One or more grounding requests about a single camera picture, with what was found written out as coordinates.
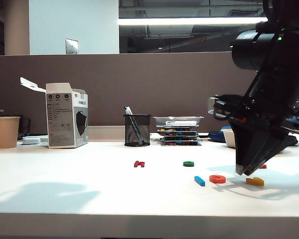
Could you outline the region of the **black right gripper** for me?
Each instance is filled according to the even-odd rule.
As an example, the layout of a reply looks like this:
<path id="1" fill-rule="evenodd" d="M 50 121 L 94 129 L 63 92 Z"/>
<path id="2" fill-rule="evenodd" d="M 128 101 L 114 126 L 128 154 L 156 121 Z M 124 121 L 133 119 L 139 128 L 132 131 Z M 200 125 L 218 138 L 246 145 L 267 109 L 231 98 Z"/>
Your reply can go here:
<path id="1" fill-rule="evenodd" d="M 297 98 L 289 93 L 213 97 L 214 117 L 227 120 L 234 132 L 237 174 L 251 175 L 286 147 L 298 143 L 296 138 L 284 138 L 290 132 L 299 134 L 299 121 L 292 119 L 299 112 L 294 109 Z"/>

